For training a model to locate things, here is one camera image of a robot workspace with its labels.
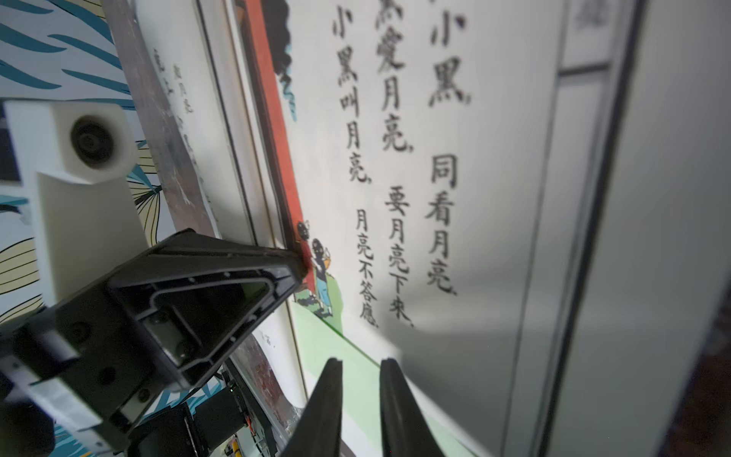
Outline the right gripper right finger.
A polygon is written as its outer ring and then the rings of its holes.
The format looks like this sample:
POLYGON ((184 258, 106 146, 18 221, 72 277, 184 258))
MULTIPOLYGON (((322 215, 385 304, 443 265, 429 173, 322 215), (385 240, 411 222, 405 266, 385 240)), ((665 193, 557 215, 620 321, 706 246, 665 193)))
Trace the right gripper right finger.
POLYGON ((397 360, 382 361, 379 390, 383 455, 445 457, 397 360))

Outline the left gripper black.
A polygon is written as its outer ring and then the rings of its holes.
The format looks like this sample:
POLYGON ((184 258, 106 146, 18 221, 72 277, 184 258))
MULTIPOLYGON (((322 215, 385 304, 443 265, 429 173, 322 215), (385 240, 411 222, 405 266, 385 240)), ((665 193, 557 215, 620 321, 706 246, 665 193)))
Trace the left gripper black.
POLYGON ((90 451, 118 453, 161 393, 203 388, 305 274, 294 251, 185 230, 3 324, 1 374, 90 451))

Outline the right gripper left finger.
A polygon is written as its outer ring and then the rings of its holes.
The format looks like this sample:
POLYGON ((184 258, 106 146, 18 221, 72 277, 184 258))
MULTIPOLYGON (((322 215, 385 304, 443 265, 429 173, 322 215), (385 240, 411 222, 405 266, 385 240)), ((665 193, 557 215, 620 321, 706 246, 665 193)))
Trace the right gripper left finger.
POLYGON ((330 358, 281 456, 338 457, 342 407, 343 362, 330 358))

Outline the green sticky note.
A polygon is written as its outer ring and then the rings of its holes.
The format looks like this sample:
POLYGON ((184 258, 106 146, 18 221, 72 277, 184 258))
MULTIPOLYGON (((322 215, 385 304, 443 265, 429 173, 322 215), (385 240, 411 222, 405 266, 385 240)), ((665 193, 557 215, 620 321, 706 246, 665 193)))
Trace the green sticky note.
POLYGON ((342 439, 357 456, 381 456, 380 365, 371 357, 387 355, 379 333, 346 308, 342 326, 300 305, 290 308, 308 391, 330 358, 343 362, 342 439))

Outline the green cover picture book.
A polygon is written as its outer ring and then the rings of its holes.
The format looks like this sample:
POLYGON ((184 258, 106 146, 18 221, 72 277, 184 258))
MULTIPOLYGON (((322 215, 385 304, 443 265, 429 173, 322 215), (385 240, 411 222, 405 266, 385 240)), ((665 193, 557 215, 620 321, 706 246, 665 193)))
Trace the green cover picture book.
POLYGON ((726 1, 134 1, 226 238, 381 335, 448 456, 725 456, 726 1))

